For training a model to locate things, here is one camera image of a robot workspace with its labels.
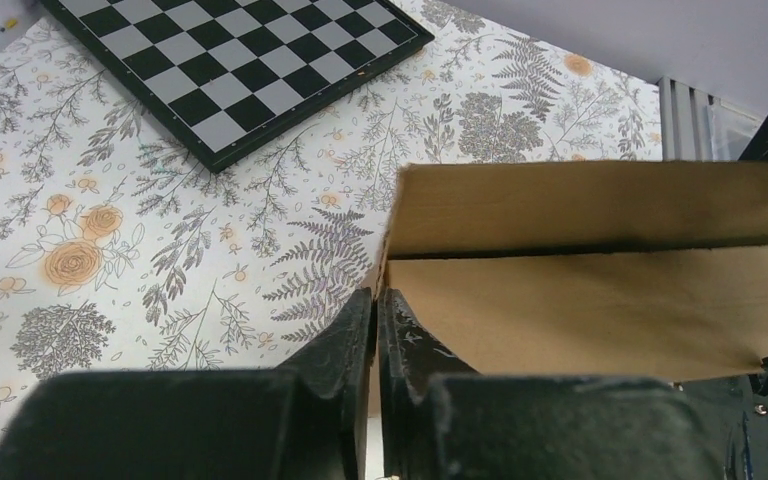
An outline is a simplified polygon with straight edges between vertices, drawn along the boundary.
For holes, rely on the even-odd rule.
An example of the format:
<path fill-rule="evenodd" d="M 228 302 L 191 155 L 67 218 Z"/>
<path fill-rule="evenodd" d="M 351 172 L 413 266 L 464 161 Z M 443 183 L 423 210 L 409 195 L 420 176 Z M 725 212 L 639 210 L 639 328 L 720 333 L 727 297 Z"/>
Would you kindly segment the black white checkerboard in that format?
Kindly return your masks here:
<path fill-rule="evenodd" d="M 60 0 L 45 9 L 213 173 L 433 40 L 390 1 Z"/>

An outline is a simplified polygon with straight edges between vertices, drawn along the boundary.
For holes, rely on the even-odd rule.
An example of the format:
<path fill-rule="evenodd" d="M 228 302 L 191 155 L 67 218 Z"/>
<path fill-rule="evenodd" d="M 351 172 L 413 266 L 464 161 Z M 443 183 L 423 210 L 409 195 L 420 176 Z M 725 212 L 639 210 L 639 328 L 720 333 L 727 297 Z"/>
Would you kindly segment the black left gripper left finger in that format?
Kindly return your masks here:
<path fill-rule="evenodd" d="M 269 369 L 90 371 L 40 383 L 0 479 L 360 479 L 373 295 Z"/>

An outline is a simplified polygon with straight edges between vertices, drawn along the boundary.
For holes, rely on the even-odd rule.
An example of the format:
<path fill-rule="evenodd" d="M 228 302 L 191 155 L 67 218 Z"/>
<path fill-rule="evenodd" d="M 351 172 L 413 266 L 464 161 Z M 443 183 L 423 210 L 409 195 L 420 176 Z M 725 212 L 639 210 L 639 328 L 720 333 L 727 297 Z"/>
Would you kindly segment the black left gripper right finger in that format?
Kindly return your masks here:
<path fill-rule="evenodd" d="M 401 479 L 718 479 L 701 416 L 667 383 L 485 375 L 378 299 L 384 472 Z"/>

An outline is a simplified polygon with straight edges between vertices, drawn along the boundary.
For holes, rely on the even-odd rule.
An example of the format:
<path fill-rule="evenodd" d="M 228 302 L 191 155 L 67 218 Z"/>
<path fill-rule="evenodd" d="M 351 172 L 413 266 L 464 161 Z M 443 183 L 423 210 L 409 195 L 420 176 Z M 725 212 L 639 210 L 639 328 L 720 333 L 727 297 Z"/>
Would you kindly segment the cardboard box sheet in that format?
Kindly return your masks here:
<path fill-rule="evenodd" d="M 768 163 L 410 165 L 377 283 L 484 374 L 768 372 Z"/>

